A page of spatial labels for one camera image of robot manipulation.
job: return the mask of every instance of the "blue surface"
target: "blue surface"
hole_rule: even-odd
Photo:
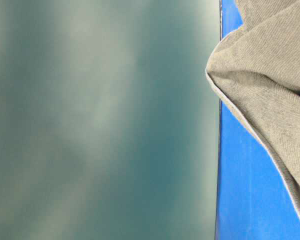
[[[222,1],[222,35],[242,24],[233,0]],[[300,220],[263,147],[222,103],[217,240],[300,240]]]

